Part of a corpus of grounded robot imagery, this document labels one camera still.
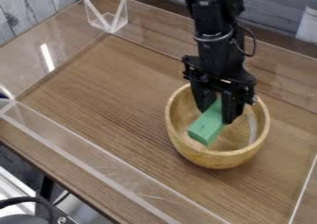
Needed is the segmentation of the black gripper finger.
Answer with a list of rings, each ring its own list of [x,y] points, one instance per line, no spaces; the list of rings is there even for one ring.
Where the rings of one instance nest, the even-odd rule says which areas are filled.
[[[222,116],[224,124],[231,124],[242,114],[243,105],[243,98],[239,94],[230,91],[222,92]]]
[[[191,93],[198,110],[204,112],[216,99],[216,93],[199,81],[191,82]]]

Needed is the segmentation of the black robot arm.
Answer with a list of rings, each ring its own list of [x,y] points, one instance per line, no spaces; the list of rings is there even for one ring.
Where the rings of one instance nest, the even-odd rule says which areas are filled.
[[[222,121],[231,123],[243,107],[257,101],[257,78],[245,69],[255,50],[245,49],[251,35],[238,22],[243,0],[184,0],[194,24],[195,56],[184,55],[183,78],[190,81],[194,102],[200,111],[219,103]]]

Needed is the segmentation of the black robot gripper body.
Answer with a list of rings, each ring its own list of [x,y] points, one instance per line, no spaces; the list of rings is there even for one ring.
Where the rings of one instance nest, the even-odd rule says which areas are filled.
[[[195,34],[198,55],[184,55],[184,79],[203,82],[215,93],[235,92],[249,105],[255,101],[255,77],[243,67],[245,58],[254,54],[245,52],[241,32],[223,36]]]

